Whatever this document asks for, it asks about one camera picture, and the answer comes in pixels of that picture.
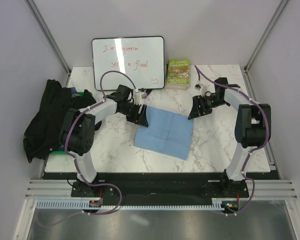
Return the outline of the light blue long sleeve shirt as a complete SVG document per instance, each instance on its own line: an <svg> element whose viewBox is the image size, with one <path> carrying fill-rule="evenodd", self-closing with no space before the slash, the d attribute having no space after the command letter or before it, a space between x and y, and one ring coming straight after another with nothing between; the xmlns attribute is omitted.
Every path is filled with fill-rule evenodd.
<svg viewBox="0 0 300 240"><path fill-rule="evenodd" d="M194 121L186 116L155 107L147 107L148 127L140 126L134 146L186 160L192 143Z"/></svg>

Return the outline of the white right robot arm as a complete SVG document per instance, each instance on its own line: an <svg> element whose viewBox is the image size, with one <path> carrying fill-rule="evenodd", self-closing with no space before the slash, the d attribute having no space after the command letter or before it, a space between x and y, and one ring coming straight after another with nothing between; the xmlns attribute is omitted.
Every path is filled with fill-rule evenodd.
<svg viewBox="0 0 300 240"><path fill-rule="evenodd" d="M227 105L236 112L234 137L237 146L229 166L225 169L226 180L219 184L219 191L225 197L237 191L234 181L245 180L251 153L264 148L271 138L271 106L259 103L246 95L237 84L229 84L226 77L212 82L215 92L196 95L188 119L209 115L214 108Z"/></svg>

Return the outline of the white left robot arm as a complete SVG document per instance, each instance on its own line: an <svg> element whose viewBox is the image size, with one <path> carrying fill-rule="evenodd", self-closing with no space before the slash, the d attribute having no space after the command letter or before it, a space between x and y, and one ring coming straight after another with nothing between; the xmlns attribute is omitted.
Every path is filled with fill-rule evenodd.
<svg viewBox="0 0 300 240"><path fill-rule="evenodd" d="M70 108L65 113L59 142L73 158L77 178L84 182L82 191L89 197L100 191L99 183L94 181L97 171L91 156L96 125L106 117L122 114L128 122L147 128L147 105L142 103L141 95L138 89L120 84L115 92L104 95L102 101L81 109Z"/></svg>

